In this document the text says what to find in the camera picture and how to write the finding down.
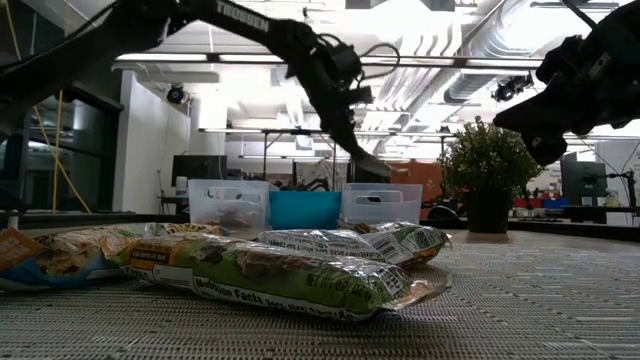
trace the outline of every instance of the clear plastic bin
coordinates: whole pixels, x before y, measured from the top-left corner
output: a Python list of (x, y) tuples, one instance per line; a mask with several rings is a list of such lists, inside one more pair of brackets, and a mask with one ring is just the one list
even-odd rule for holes
[(348, 223), (420, 222), (422, 185), (345, 184), (342, 219)]
[(189, 212), (194, 224), (230, 229), (265, 229), (269, 224), (266, 181), (189, 180)]

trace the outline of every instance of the blue plastic container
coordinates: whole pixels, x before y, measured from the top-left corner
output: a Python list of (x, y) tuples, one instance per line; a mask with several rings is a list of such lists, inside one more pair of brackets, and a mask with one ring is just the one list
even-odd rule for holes
[(338, 227), (342, 193), (272, 191), (269, 203), (274, 230), (331, 230)]

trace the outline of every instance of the food package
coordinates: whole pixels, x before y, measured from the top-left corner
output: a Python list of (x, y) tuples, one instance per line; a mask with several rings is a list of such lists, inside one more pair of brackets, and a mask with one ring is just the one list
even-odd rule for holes
[(170, 224), (170, 223), (148, 223), (145, 227), (145, 233), (149, 237), (183, 235), (187, 233), (201, 233), (229, 236), (229, 230), (214, 225), (199, 224)]
[(30, 291), (86, 285), (123, 276), (102, 255), (103, 238), (141, 237), (145, 224), (114, 225), (31, 238), (0, 234), (0, 290)]
[(104, 239), (107, 259), (132, 277), (214, 300), (359, 321), (437, 296), (446, 288), (402, 269), (347, 256), (314, 256), (256, 242), (188, 233)]
[(449, 236), (442, 230), (409, 222), (382, 224), (341, 222), (340, 227), (357, 231), (366, 242), (385, 256), (387, 263), (402, 268), (427, 263), (449, 242)]
[(356, 256), (384, 261), (384, 256), (351, 230), (264, 231), (258, 242), (300, 250), (312, 255)]

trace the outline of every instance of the green plant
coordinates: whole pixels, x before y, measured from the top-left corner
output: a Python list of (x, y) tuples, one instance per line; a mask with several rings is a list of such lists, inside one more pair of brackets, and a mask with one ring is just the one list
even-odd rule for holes
[(531, 158), (517, 133), (476, 121), (456, 133), (440, 156), (449, 191), (513, 191), (544, 168)]

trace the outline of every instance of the gray mesh surface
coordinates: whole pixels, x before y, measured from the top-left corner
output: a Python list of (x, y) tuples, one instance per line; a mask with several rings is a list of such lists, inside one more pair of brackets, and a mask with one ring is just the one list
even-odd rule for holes
[(441, 297), (341, 324), (120, 282), (0, 296), (10, 359), (640, 359), (640, 248), (454, 244)]

